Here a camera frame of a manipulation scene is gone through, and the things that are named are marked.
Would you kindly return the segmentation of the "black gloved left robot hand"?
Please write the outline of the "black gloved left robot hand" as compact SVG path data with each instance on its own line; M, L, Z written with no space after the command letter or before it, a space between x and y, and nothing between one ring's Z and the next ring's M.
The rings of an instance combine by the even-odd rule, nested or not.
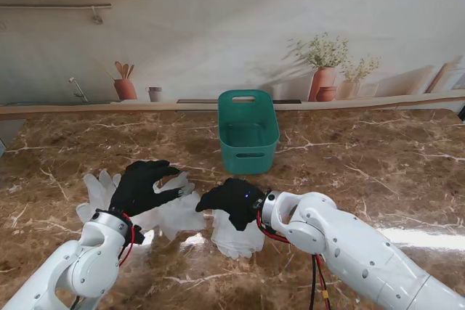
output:
M187 195L191 189L186 184L159 193L153 189L153 185L163 177L177 174L180 174L180 170L167 160L138 160L132 163L121 177L110 200L109 210L133 217Z

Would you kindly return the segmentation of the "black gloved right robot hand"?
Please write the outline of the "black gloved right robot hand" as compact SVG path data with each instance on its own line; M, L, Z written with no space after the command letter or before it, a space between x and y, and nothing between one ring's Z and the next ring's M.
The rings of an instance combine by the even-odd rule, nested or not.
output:
M257 217L266 194L254 184L237 178L229 178L201 197L196 212L220 210L229 214L229 220L237 231L243 232Z

